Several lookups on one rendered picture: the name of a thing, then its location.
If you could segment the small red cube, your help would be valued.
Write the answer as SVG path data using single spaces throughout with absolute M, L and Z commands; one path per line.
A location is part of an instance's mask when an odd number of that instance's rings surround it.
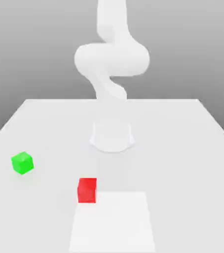
M 96 203 L 97 178 L 80 178 L 77 187 L 79 203 Z

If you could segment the small green cube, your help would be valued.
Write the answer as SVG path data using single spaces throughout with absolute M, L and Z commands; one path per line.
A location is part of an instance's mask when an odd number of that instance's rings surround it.
M 11 161 L 13 169 L 21 175 L 34 169 L 33 158 L 27 152 L 21 152 L 11 157 Z

